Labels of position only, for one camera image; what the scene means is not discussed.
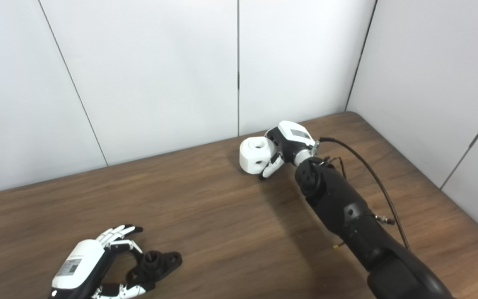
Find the robotic hand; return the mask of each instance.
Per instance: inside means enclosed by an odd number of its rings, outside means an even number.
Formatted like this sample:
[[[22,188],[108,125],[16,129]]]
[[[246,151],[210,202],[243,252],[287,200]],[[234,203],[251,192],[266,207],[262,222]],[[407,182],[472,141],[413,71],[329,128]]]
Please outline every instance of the robotic hand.
[[[178,252],[149,251],[143,254],[132,240],[132,233],[143,231],[134,225],[120,225],[101,233],[95,240],[83,240],[75,246],[53,278],[49,299],[128,299],[155,288],[182,264]],[[130,252],[138,265],[127,274],[126,284],[101,284],[116,255]]]
[[[376,216],[334,166],[316,156],[322,141],[337,142],[355,151],[333,138],[315,142],[307,129],[290,121],[280,122],[265,137],[273,142],[276,153],[259,178],[268,178],[285,162],[296,166],[295,179],[307,203],[369,272],[368,287],[375,297],[453,299],[440,279],[410,252],[408,244],[407,248],[402,246],[383,229],[381,223],[391,220]]]

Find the wooden table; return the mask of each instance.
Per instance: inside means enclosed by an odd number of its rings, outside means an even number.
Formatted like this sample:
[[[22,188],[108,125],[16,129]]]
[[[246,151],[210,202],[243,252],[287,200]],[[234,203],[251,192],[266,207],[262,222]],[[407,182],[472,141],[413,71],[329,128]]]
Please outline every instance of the wooden table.
[[[361,153],[393,198],[415,254],[455,297],[478,299],[478,225],[470,217],[357,114],[303,125]],[[348,248],[332,248],[340,240],[303,200],[293,166],[264,182],[241,170],[244,138],[1,191],[0,299],[47,298],[77,242],[123,223],[144,227],[132,237],[144,251],[176,250],[184,259],[142,299],[373,298]],[[323,144],[319,155],[342,156],[349,181],[389,215],[349,152]],[[133,265],[121,255],[105,280],[121,282]]]

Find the label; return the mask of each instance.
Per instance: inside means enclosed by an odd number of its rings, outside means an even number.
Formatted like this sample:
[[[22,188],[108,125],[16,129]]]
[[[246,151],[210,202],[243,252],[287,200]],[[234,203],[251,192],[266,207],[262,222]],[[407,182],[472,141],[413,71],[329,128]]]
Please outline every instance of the label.
[[[298,131],[298,130],[295,130],[295,129],[291,129],[290,132],[291,132],[294,136],[311,139],[311,136],[309,136],[309,134],[307,134],[306,132]]]
[[[55,276],[72,276],[75,274],[76,269],[78,268],[78,264],[80,264],[82,259],[76,260],[66,260],[64,265],[60,267],[59,272]]]

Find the black robotic arm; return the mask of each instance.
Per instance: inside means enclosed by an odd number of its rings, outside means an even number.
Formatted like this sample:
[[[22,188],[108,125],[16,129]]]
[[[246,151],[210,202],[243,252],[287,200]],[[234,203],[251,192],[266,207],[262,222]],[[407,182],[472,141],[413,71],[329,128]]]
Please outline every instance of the black robotic arm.
[[[309,206],[326,228],[339,236],[369,272],[368,287],[377,299],[453,299],[440,279],[410,250],[394,240],[366,201],[324,159],[319,141],[307,130],[282,121],[267,131],[276,152],[260,172],[268,178],[284,163],[296,166],[295,179]]]

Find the black cable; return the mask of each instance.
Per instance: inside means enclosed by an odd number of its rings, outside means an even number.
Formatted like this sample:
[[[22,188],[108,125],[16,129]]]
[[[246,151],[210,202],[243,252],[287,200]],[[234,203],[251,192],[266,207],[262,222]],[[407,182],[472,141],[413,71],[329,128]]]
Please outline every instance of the black cable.
[[[373,178],[376,180],[377,184],[379,185],[379,188],[381,189],[381,191],[383,191],[383,194],[385,195],[385,198],[387,199],[388,206],[390,207],[390,210],[392,211],[392,215],[394,216],[394,220],[396,220],[396,224],[398,226],[398,230],[400,231],[400,235],[402,236],[402,240],[405,244],[405,247],[406,247],[406,249],[408,249],[410,251],[410,246],[408,244],[407,237],[405,236],[405,233],[403,231],[402,224],[400,222],[400,218],[398,217],[398,214],[396,213],[396,208],[394,208],[394,204],[392,202],[392,199],[390,199],[390,196],[387,193],[387,189],[385,189],[385,186],[383,186],[383,183],[381,182],[381,180],[379,179],[377,174],[374,172],[372,167],[370,167],[370,165],[364,160],[364,158],[361,157],[361,155],[359,155],[355,150],[353,150],[353,148],[349,147],[349,145],[345,144],[342,141],[336,140],[335,138],[331,138],[331,137],[321,137],[319,139],[319,141],[320,142],[334,142],[334,143],[340,144],[341,146],[343,146],[347,150],[349,150],[353,155],[355,155],[355,157],[357,157],[357,159],[359,159],[363,163],[363,165],[366,167],[366,169],[368,169],[370,174],[372,174]]]
[[[346,178],[346,171],[344,170],[344,163],[342,162],[342,157],[333,158],[333,159],[327,161],[327,163],[328,163],[328,164],[332,164],[333,161],[335,161],[335,160],[339,160],[339,162],[340,162],[340,171],[342,172],[342,176],[343,176],[344,178]]]

